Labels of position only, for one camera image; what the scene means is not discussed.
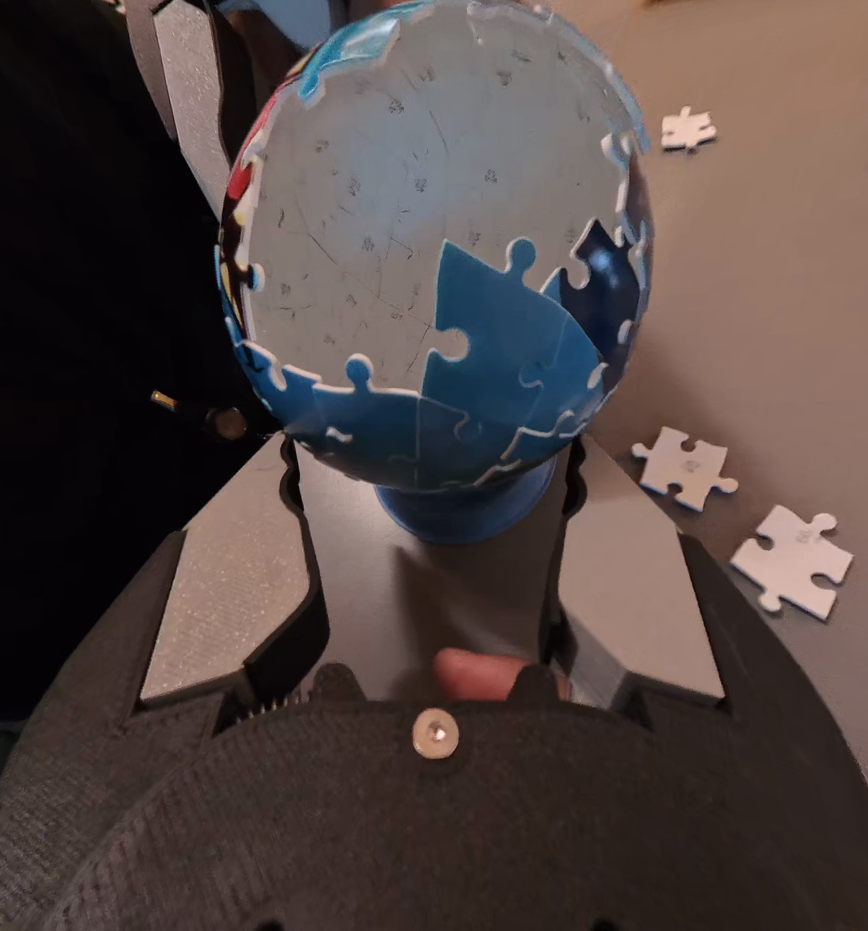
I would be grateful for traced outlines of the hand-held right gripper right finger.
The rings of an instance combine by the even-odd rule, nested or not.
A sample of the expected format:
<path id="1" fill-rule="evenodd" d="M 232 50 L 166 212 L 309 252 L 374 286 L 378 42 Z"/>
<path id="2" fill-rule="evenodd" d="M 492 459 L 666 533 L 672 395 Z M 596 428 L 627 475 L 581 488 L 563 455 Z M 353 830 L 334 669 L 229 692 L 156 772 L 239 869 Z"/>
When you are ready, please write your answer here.
<path id="1" fill-rule="evenodd" d="M 545 658 L 579 705 L 621 711 L 639 690 L 725 696 L 680 533 L 588 435 L 566 465 L 547 586 Z"/>

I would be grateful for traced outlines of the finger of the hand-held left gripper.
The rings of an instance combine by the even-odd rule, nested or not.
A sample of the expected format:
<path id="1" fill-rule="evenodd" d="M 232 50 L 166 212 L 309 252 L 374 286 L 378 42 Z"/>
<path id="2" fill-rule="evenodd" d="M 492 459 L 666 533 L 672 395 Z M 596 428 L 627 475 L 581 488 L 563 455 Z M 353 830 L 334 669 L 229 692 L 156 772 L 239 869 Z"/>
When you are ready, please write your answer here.
<path id="1" fill-rule="evenodd" d="M 221 140 L 221 88 L 207 12 L 172 1 L 154 16 L 178 145 L 213 215 L 222 213 L 229 162 Z"/>

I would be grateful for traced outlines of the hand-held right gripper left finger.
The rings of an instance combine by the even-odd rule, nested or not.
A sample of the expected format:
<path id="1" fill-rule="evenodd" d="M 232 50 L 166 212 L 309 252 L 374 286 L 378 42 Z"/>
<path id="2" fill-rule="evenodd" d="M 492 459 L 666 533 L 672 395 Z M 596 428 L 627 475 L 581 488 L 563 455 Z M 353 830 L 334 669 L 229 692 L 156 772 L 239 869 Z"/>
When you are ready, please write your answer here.
<path id="1" fill-rule="evenodd" d="M 271 437 L 183 537 L 142 703 L 228 692 L 259 707 L 298 692 L 330 624 L 292 440 Z"/>

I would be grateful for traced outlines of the blue round ball stand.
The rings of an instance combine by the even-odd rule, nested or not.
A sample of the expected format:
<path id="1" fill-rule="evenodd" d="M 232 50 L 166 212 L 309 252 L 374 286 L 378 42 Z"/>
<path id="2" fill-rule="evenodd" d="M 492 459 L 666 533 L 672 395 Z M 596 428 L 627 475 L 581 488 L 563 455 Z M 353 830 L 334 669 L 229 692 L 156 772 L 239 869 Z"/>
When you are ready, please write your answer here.
<path id="1" fill-rule="evenodd" d="M 556 471 L 556 459 L 504 475 L 498 482 L 442 492 L 375 486 L 385 513 L 422 542 L 471 545 L 497 537 L 538 505 Z"/>

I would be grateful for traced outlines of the blue puzzle ball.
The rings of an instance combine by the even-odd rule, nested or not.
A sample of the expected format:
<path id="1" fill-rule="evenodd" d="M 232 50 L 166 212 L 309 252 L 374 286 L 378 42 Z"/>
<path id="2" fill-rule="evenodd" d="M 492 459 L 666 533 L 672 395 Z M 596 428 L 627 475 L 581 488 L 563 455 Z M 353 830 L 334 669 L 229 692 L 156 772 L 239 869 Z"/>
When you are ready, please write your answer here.
<path id="1" fill-rule="evenodd" d="M 225 194 L 225 321 L 326 465 L 496 485 L 586 428 L 647 309 L 636 100 L 515 2 L 410 2 L 332 35 L 265 105 Z"/>

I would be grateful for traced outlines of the person's right hand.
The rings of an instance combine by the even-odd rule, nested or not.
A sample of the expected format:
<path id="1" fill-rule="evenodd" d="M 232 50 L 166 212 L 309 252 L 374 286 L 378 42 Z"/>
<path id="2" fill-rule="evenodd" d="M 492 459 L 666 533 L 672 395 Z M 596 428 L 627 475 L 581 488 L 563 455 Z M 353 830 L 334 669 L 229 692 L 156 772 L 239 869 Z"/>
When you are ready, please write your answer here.
<path id="1" fill-rule="evenodd" d="M 445 648 L 433 660 L 441 692 L 455 701 L 554 704 L 571 701 L 570 681 L 522 658 Z"/>

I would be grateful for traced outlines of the person's black clothed torso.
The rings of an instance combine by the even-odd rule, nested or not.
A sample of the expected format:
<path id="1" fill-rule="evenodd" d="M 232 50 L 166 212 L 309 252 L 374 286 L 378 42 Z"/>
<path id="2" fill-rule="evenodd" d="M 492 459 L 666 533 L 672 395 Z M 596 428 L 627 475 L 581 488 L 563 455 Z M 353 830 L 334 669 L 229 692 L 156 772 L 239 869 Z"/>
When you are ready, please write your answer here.
<path id="1" fill-rule="evenodd" d="M 0 2 L 0 720 L 258 448 L 216 239 L 124 17 Z"/>

